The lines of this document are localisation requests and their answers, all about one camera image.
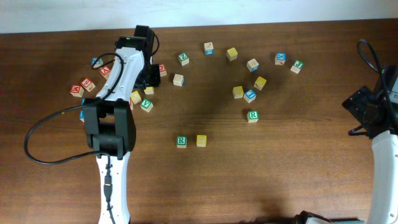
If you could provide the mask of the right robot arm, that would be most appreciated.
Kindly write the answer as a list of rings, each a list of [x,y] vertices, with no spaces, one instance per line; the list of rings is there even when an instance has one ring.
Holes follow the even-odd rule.
[[[379,80],[373,90],[363,86],[343,103],[360,126],[348,132],[362,134],[372,141],[374,156],[373,197],[368,223],[397,223],[397,66],[388,66],[382,72],[387,85],[383,92]]]

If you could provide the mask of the yellow block camera picture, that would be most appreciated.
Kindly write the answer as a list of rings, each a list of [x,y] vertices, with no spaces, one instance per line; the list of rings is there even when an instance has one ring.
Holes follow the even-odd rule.
[[[197,135],[197,147],[205,147],[207,143],[206,135]]]

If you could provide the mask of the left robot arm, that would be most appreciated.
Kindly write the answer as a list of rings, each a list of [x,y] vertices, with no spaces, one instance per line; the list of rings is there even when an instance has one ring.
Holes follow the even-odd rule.
[[[148,26],[114,45],[114,65],[104,87],[83,106],[88,147],[96,154],[101,179],[100,223],[129,223],[127,167],[136,143],[131,93],[160,84],[159,65],[152,62],[158,41]]]

